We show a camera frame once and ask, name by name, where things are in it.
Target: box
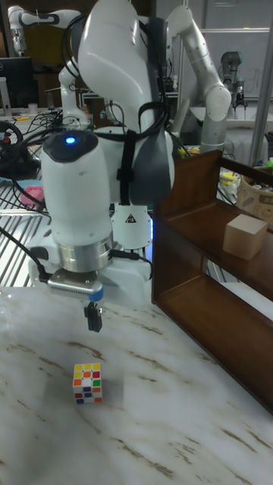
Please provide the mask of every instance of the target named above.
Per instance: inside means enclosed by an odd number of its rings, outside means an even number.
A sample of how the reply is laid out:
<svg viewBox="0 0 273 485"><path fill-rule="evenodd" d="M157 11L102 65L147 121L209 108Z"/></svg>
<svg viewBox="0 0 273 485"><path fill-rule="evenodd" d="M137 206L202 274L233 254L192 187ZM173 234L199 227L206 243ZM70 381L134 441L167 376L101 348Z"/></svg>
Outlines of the box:
<svg viewBox="0 0 273 485"><path fill-rule="evenodd" d="M257 167L256 170L273 175L272 167ZM273 224L273 192L255 189L251 185L253 182L253 179L241 177L236 206L265 222Z"/></svg>
<svg viewBox="0 0 273 485"><path fill-rule="evenodd" d="M267 222L241 214L227 224L223 250L249 261L261 251L267 228Z"/></svg>

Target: yellow object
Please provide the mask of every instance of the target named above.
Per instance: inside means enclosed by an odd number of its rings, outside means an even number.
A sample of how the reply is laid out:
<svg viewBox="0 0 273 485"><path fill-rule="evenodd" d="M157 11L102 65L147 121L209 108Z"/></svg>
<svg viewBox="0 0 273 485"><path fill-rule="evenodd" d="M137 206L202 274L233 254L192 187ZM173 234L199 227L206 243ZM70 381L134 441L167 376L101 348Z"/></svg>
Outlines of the yellow object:
<svg viewBox="0 0 273 485"><path fill-rule="evenodd" d="M178 149L178 153L179 153L181 158L187 158L187 153L185 152L184 149L182 149L182 148Z"/></svg>
<svg viewBox="0 0 273 485"><path fill-rule="evenodd" d="M192 155L197 155L198 153L200 153L200 149L188 149L188 152Z"/></svg>
<svg viewBox="0 0 273 485"><path fill-rule="evenodd" d="M221 178L228 180L221 180L222 185L230 185L232 182L237 180L237 175L233 175L233 172L224 172L221 174Z"/></svg>
<svg viewBox="0 0 273 485"><path fill-rule="evenodd" d="M16 121L25 121L25 120L29 120L30 117L29 116L23 116L22 118L15 118Z"/></svg>

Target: metal pole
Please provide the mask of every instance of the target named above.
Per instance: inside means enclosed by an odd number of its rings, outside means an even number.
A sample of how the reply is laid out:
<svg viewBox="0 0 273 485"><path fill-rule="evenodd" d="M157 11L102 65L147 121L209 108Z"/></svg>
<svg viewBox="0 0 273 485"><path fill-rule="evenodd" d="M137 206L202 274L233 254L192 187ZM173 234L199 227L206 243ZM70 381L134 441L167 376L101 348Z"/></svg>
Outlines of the metal pole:
<svg viewBox="0 0 273 485"><path fill-rule="evenodd" d="M265 55L265 67L262 75L262 84L259 92L259 102L256 112L253 141L250 150L249 165L255 167L261 158L262 142L265 135L268 110L273 89L273 18L268 38L268 47Z"/></svg>

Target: shelf board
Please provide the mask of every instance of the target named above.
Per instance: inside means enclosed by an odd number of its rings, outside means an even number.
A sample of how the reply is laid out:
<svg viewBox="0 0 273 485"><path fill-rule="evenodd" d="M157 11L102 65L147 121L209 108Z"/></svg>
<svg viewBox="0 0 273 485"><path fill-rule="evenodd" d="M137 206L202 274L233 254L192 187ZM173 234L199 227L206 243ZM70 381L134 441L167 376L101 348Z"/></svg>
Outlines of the shelf board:
<svg viewBox="0 0 273 485"><path fill-rule="evenodd" d="M205 274L156 304L272 412L273 325L267 317Z"/></svg>
<svg viewBox="0 0 273 485"><path fill-rule="evenodd" d="M164 217L164 223L200 254L273 301L273 234L267 232L262 251L250 261L222 249L225 227L239 213L239 209L215 200L209 205Z"/></svg>

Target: blue led light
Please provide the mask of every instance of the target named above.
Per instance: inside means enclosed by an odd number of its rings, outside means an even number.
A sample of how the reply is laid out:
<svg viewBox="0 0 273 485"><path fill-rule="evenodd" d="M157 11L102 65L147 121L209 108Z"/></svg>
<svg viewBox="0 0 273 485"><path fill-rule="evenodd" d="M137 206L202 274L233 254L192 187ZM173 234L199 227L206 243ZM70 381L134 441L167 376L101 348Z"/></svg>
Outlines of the blue led light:
<svg viewBox="0 0 273 485"><path fill-rule="evenodd" d="M69 136L68 138L66 138L65 141L68 145L73 145L76 142L76 138L74 138L73 136Z"/></svg>

